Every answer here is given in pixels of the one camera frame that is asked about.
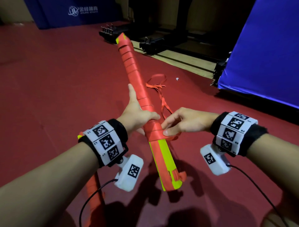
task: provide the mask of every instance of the cable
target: cable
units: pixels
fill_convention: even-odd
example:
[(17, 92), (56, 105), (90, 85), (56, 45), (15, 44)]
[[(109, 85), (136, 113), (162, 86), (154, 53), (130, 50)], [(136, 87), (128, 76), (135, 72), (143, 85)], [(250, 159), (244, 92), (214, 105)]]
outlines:
[(270, 199), (266, 196), (266, 194), (259, 188), (259, 186), (253, 181), (253, 179), (251, 179), (250, 176), (248, 176), (243, 170), (241, 170), (240, 168), (233, 166), (233, 165), (229, 165), (227, 164), (226, 166), (228, 167), (232, 167), (235, 168), (237, 170), (239, 170), (240, 172), (242, 172), (245, 176), (248, 177), (248, 179), (256, 186), (256, 188), (261, 192), (261, 194), (266, 198), (266, 200), (270, 203), (270, 205), (273, 207), (273, 209), (275, 210), (275, 212), (278, 214), (278, 216), (281, 218), (282, 222), (284, 223), (284, 225), (286, 227), (289, 227), (289, 225), (286, 223), (284, 217), (278, 212), (278, 210), (276, 209), (276, 207), (274, 206), (274, 204), (270, 201)]
[(106, 186), (107, 184), (111, 183), (111, 182), (115, 182), (115, 181), (118, 181), (118, 179), (112, 179), (106, 183), (104, 183), (98, 190), (96, 190), (87, 200), (86, 202), (84, 203), (81, 211), (80, 211), (80, 215), (79, 215), (79, 226), (82, 227), (82, 223), (81, 223), (81, 218), (82, 218), (82, 213), (83, 213), (83, 210), (85, 208), (85, 206), (87, 205), (87, 203), (90, 201), (90, 199), (98, 192), (100, 191), (104, 186)]

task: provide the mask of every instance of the red carpet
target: red carpet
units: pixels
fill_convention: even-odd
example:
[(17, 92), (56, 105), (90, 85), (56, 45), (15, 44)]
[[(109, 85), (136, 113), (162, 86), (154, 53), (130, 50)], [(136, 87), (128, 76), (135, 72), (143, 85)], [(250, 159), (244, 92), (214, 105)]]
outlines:
[[(105, 43), (99, 29), (100, 25), (45, 31), (34, 24), (0, 27), (0, 185), (76, 144), (78, 132), (100, 120), (118, 117), (124, 110), (129, 100), (125, 68), (117, 47)], [(217, 113), (238, 111), (258, 119), (273, 135), (299, 144), (294, 133), (299, 132), (298, 126), (214, 97), (218, 90), (209, 86), (211, 80), (207, 78), (136, 55), (145, 81), (156, 73), (167, 75), (163, 95), (172, 110), (184, 106)], [(158, 95), (151, 89), (149, 93), (158, 111)], [(143, 158), (144, 168), (132, 192), (112, 184), (103, 189), (110, 216), (118, 216), (114, 212), (118, 207), (142, 227), (180, 223), (259, 226), (270, 205), (237, 170), (219, 177), (210, 172), (199, 151), (212, 138), (206, 132), (186, 133), (171, 142), (180, 160), (178, 167), (187, 172), (188, 178), (179, 192), (162, 192), (159, 197), (161, 183), (154, 174), (155, 166), (149, 167), (150, 147), (145, 137), (133, 134), (128, 141), (129, 152)], [(229, 159), (242, 167), (274, 204), (279, 203), (282, 191), (261, 170), (246, 158)], [(100, 182), (114, 178), (117, 171), (117, 166), (100, 169)], [(77, 225), (86, 199), (83, 189), (67, 209)]]

